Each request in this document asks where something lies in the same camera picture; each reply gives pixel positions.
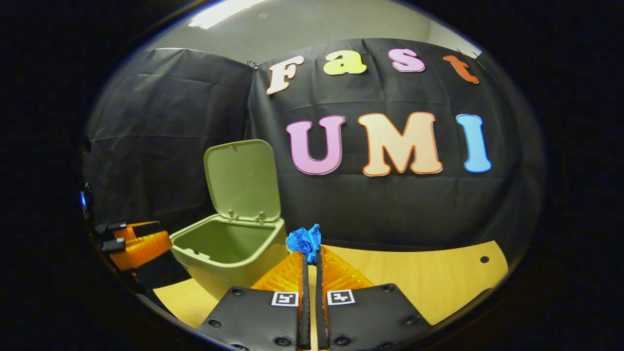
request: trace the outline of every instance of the letter cutout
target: letter cutout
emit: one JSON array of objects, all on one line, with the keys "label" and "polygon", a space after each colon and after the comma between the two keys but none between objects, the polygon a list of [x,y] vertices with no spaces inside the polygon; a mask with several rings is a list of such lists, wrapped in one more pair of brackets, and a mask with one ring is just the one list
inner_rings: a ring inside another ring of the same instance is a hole
[{"label": "letter cutout", "polygon": [[366,65],[362,63],[362,56],[352,50],[332,52],[325,59],[329,62],[323,66],[323,70],[332,76],[344,73],[358,74],[366,70]]},{"label": "letter cutout", "polygon": [[449,61],[453,65],[453,68],[455,69],[455,71],[457,71],[457,73],[459,73],[459,75],[462,76],[462,78],[474,84],[479,83],[479,78],[473,76],[472,74],[468,72],[467,68],[470,68],[470,67],[468,67],[467,63],[460,61],[458,58],[456,58],[453,55],[444,56],[443,59],[445,61]]},{"label": "letter cutout", "polygon": [[312,129],[312,122],[299,121],[286,127],[290,134],[290,152],[295,167],[305,174],[320,176],[335,171],[343,158],[343,145],[340,139],[340,126],[346,122],[344,116],[327,116],[318,121],[325,128],[327,139],[327,156],[323,160],[314,160],[308,149],[308,131]]},{"label": "letter cutout", "polygon": [[417,59],[418,56],[414,51],[410,49],[392,49],[388,51],[388,57],[392,61],[392,67],[396,68],[399,72],[422,72],[425,70],[425,64]]},{"label": "letter cutout", "polygon": [[368,135],[368,164],[362,171],[370,177],[385,176],[390,166],[384,161],[384,150],[399,173],[405,172],[412,150],[414,162],[410,169],[417,174],[438,173],[442,163],[437,158],[433,123],[436,118],[427,112],[414,112],[407,117],[403,135],[384,114],[365,114],[358,123]]},{"label": "letter cutout", "polygon": [[485,152],[485,140],[481,130],[483,120],[473,114],[461,114],[456,117],[456,121],[464,128],[468,145],[468,161],[464,163],[464,168],[472,173],[489,171],[492,163],[487,159]]},{"label": "letter cutout", "polygon": [[302,64],[303,56],[295,56],[292,59],[282,61],[274,64],[269,69],[271,70],[271,85],[266,90],[266,93],[271,95],[278,91],[286,89],[290,83],[284,80],[285,77],[292,79],[295,77],[297,68],[295,64]]}]

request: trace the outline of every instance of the blue led light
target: blue led light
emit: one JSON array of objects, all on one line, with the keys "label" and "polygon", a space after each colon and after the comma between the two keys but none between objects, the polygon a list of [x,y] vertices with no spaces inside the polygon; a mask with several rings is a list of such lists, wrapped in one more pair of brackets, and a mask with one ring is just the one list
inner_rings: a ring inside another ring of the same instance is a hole
[{"label": "blue led light", "polygon": [[82,209],[87,210],[87,199],[84,196],[84,191],[80,192],[80,199],[82,200]]}]

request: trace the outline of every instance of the black backdrop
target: black backdrop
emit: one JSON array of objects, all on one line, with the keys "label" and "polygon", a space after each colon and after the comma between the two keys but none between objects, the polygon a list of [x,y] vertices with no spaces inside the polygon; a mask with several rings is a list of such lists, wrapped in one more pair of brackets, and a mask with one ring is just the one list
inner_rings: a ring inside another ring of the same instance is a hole
[{"label": "black backdrop", "polygon": [[[417,52],[426,69],[393,68],[388,51],[395,48]],[[366,71],[324,73],[325,56],[338,50],[360,53]],[[266,94],[268,68],[297,55],[305,61],[296,68],[290,86]],[[461,78],[443,60],[447,55],[468,63],[480,83]],[[436,250],[496,240],[508,261],[515,262],[541,207],[544,155],[535,117],[527,106],[510,100],[502,73],[484,62],[398,39],[308,47],[255,70],[193,50],[140,52],[108,83],[87,125],[90,151],[83,165],[94,189],[95,222],[160,220],[175,232],[213,214],[203,152],[243,138],[263,139],[275,152],[288,232],[319,223],[326,244],[376,250]],[[357,118],[383,113],[402,131],[408,115],[417,111],[436,118],[442,172],[400,174],[393,169],[383,177],[363,174],[368,141]],[[335,114],[346,118],[341,165],[326,175],[300,172],[291,158],[286,126],[302,120],[316,125],[309,132],[310,155],[322,159],[326,138],[318,120]],[[463,129],[455,121],[459,114],[484,121],[491,170],[464,169],[468,152]],[[158,261],[163,260],[176,266],[171,255]],[[145,279],[161,276],[156,286],[171,281],[164,262],[150,266],[151,274],[142,269]]]},{"label": "black backdrop", "polygon": [[[425,70],[393,68],[388,51],[396,48],[416,52]],[[325,56],[338,50],[360,53],[366,71],[324,73]],[[288,88],[268,95],[269,67],[299,55],[305,61],[296,67]],[[447,55],[468,63],[480,83],[461,78],[443,60]],[[501,72],[487,65],[484,69],[473,58],[444,47],[398,39],[336,41],[260,64],[251,86],[246,137],[273,147],[286,228],[319,223],[326,244],[374,250],[448,249],[496,240],[508,260],[515,261],[540,210],[545,159],[534,116],[518,101],[509,101]],[[423,175],[392,168],[383,177],[364,175],[368,141],[358,117],[385,114],[402,133],[408,115],[419,111],[436,118],[437,155],[444,169]],[[463,129],[455,121],[459,114],[484,121],[490,171],[464,169],[468,153]],[[330,115],[346,118],[341,164],[330,174],[304,174],[293,164],[286,126],[311,121],[310,156],[322,159],[327,147],[318,121]]]}]

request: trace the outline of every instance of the trash bin lid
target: trash bin lid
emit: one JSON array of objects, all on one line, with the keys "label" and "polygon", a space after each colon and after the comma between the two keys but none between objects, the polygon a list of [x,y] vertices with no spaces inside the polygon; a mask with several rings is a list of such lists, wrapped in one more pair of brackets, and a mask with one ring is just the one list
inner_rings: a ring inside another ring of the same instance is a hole
[{"label": "trash bin lid", "polygon": [[226,218],[265,222],[281,214],[275,157],[263,140],[213,146],[203,155],[212,204]]}]

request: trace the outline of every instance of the wooden floor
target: wooden floor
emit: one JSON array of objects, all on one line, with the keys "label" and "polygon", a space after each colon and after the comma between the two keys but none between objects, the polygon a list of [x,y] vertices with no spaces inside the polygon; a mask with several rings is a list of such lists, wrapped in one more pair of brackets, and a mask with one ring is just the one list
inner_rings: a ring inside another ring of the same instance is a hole
[{"label": "wooden floor", "polygon": [[[376,285],[396,284],[422,316],[436,324],[507,274],[504,254],[494,242],[429,252],[381,252],[327,246]],[[308,266],[311,311],[315,309],[316,267]],[[217,299],[193,279],[154,290],[169,311],[193,328],[208,317]],[[312,350],[317,350],[316,316],[311,314]]]}]

